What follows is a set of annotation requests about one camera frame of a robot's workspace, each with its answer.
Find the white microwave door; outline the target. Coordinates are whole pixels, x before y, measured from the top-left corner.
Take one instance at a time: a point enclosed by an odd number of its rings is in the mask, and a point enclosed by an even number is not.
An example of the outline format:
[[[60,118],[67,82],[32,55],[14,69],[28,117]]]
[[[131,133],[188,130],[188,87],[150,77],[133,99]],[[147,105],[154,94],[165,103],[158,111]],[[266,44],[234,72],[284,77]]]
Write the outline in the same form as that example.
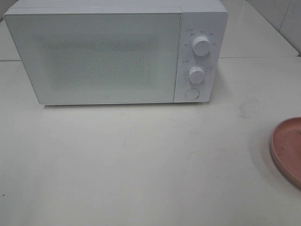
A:
[[[7,15],[43,105],[172,102],[181,15]]]

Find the upper white dial knob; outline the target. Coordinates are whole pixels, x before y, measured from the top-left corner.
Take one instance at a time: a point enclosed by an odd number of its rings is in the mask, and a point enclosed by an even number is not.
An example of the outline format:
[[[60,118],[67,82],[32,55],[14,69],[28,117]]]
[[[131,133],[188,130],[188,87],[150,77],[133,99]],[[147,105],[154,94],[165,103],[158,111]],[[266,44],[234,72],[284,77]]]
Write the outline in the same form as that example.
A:
[[[196,56],[203,57],[210,52],[212,40],[205,34],[196,36],[192,42],[192,50]]]

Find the pink round plate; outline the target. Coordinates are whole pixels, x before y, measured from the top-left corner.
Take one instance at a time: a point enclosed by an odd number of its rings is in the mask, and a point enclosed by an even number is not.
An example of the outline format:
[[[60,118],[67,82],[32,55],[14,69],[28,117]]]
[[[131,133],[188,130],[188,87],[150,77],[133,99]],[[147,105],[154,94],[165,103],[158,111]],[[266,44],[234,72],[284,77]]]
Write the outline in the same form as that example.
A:
[[[280,122],[273,130],[270,155],[279,172],[298,189],[301,188],[301,118]]]

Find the round white door button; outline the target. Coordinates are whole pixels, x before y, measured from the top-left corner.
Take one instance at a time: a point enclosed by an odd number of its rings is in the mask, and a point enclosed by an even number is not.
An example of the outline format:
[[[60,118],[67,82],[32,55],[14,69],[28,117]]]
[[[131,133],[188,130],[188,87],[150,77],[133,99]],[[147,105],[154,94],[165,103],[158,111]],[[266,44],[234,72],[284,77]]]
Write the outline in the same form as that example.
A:
[[[189,89],[185,92],[185,97],[187,99],[198,99],[199,97],[199,90],[198,89]]]

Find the white dial knob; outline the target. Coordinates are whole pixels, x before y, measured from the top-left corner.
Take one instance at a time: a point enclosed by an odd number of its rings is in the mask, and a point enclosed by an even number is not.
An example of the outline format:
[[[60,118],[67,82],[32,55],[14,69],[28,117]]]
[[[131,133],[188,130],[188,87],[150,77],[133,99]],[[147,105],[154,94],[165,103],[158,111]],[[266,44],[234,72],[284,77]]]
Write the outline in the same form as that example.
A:
[[[212,40],[205,34],[196,36],[192,42],[192,50],[196,56],[203,57],[210,52]]]
[[[199,84],[205,79],[205,70],[202,67],[195,66],[188,70],[190,83]]]

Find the lower white dial knob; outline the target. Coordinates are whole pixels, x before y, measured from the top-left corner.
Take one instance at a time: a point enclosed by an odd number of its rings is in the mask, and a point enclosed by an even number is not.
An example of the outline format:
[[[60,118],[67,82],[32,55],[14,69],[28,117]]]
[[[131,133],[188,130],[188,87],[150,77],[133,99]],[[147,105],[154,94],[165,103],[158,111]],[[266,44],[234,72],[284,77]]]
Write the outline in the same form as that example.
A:
[[[190,83],[199,84],[205,79],[205,70],[202,67],[195,66],[188,70]]]

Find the white microwave oven body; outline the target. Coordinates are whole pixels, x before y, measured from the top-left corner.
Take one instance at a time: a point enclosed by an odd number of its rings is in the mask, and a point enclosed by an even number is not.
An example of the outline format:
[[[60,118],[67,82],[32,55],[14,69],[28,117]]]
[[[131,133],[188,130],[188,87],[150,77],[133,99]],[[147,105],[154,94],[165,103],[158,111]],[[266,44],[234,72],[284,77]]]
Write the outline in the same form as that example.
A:
[[[4,20],[7,15],[173,13],[181,15],[181,22],[174,99],[171,103],[207,102],[211,95],[229,16],[226,8],[218,0],[20,0],[8,9]],[[210,52],[205,56],[196,56],[192,50],[191,42],[200,34],[205,34],[212,40]],[[190,83],[188,78],[188,70],[195,66],[205,70],[205,79],[199,84]],[[185,97],[185,92],[189,89],[199,90],[198,99]]]

